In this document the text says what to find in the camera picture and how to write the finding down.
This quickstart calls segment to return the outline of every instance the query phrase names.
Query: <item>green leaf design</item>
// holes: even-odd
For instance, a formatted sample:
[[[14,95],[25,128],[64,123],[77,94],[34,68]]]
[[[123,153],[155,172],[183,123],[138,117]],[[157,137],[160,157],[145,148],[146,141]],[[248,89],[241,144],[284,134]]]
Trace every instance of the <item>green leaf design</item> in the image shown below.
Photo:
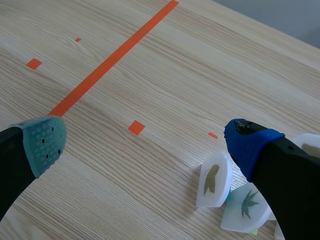
[[[208,172],[208,175],[206,176],[204,182],[204,194],[206,194],[208,189],[211,193],[215,193],[216,175],[218,173],[219,168],[220,167],[217,164],[213,165],[210,171]]]
[[[252,195],[250,195],[251,191],[252,190],[250,190],[249,193],[246,195],[245,199],[243,200],[242,206],[241,206],[241,214],[242,214],[243,218],[245,218],[244,217],[244,213],[245,213],[245,215],[247,215],[248,218],[251,219],[251,217],[249,215],[249,207],[252,207],[256,204],[259,204],[258,202],[252,201],[252,199],[258,193],[258,191],[256,191]]]
[[[308,145],[306,143],[304,143],[301,148],[307,154],[314,156],[314,157],[317,157],[317,158],[320,158],[320,148],[318,148],[316,146]]]

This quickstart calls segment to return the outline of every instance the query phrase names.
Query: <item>wooden table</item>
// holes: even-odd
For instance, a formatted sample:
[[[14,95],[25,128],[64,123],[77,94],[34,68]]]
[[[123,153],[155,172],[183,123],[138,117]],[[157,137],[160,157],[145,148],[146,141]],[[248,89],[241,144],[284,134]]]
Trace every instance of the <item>wooden table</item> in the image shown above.
[[[0,131],[46,115],[167,2],[0,0]],[[318,134],[319,79],[319,49],[181,0],[63,116],[64,154],[10,208],[0,238],[273,239],[274,222],[227,232],[224,206],[196,208],[199,166],[227,151],[233,118]],[[232,189],[244,182],[235,168]]]

